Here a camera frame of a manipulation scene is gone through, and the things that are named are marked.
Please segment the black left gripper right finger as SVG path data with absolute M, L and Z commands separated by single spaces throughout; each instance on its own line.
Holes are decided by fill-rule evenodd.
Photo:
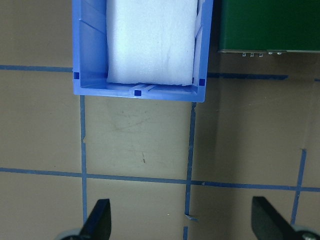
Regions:
M 298 239 L 294 229 L 263 196 L 252 198 L 251 228 L 258 240 Z

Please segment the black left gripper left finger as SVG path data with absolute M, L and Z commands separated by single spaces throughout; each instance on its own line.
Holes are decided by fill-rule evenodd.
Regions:
M 109 199 L 99 199 L 83 225 L 81 240 L 109 240 L 111 236 L 111 204 Z

